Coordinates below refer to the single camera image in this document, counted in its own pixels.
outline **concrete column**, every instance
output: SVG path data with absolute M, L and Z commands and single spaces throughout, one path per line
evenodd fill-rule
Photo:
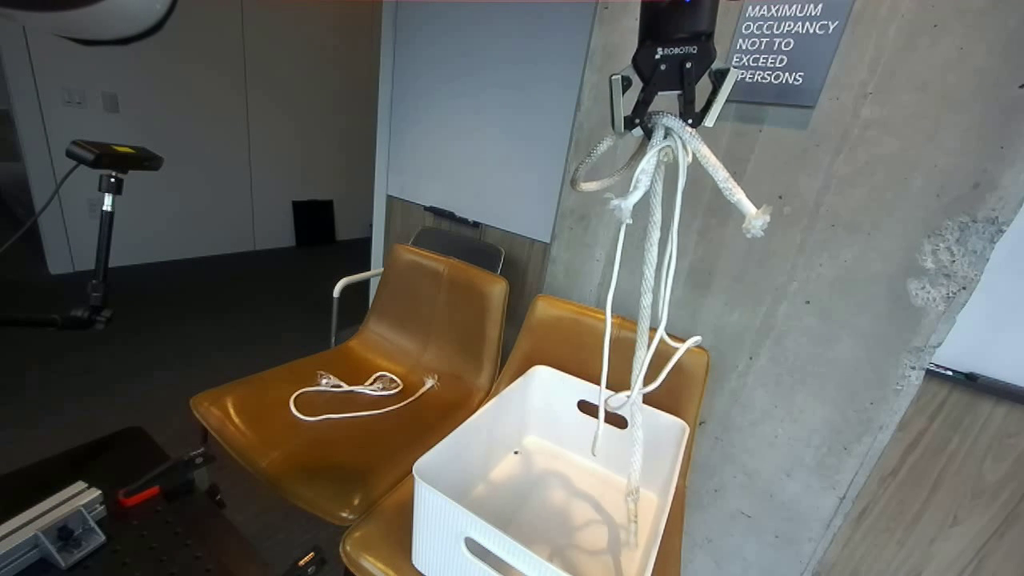
M 723 53 L 739 10 L 723 0 Z M 673 331 L 707 335 L 712 354 L 688 576 L 811 574 L 1021 209 L 1021 30 L 1024 4 L 856 0 L 811 112 L 729 106 L 707 133 L 774 225 L 742 239 L 704 178 L 688 192 Z M 602 4 L 567 170 L 611 130 L 603 79 L 633 39 L 635 5 Z M 616 297 L 626 318 L 641 221 Z M 603 201 L 567 185 L 548 291 L 597 303 L 611 245 Z

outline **cable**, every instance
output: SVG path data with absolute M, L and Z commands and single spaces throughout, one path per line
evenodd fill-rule
M 330 372 L 318 372 L 318 385 L 312 386 L 296 386 L 292 396 L 287 396 L 287 411 L 295 419 L 299 422 L 339 422 L 339 419 L 367 419 L 367 416 L 382 416 L 382 414 L 393 414 L 393 411 L 403 411 L 410 403 L 417 403 L 426 389 L 431 389 L 437 385 L 437 375 L 430 375 L 423 381 L 423 386 L 401 401 L 401 403 L 389 403 L 389 406 L 378 406 L 378 411 L 343 411 L 343 414 L 303 414 L 296 406 L 296 396 L 308 396 L 308 394 L 357 394 L 357 396 L 393 396 L 403 389 L 403 378 L 389 375 L 389 372 L 373 372 L 367 381 L 360 385 L 347 385 L 347 381 L 339 381 L 335 375 Z
M 0 252 L 6 252 L 18 238 L 25 238 L 25 230 L 55 206 L 55 199 L 59 195 L 65 183 L 69 178 L 69 172 L 79 170 L 79 163 L 74 163 L 55 185 L 50 199 L 41 201 L 41 209 L 16 230 L 2 239 Z

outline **whiteboard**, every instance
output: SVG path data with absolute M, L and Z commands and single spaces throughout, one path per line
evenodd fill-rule
M 931 361 L 1024 389 L 1024 210 L 996 244 L 980 289 Z
M 593 0 L 401 0 L 387 192 L 548 244 L 593 14 Z

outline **black wire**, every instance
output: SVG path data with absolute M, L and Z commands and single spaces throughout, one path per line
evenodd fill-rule
M 16 230 L 2 239 L 0 245 L 0 255 L 18 239 L 25 238 L 25 230 L 55 206 L 55 199 L 59 195 L 65 183 L 69 178 L 69 172 L 78 170 L 79 163 L 74 163 L 55 185 L 50 199 L 41 201 L 41 209 Z

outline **occupancy sign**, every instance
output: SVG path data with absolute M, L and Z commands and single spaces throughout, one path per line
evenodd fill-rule
M 811 110 L 853 0 L 746 0 L 733 103 Z

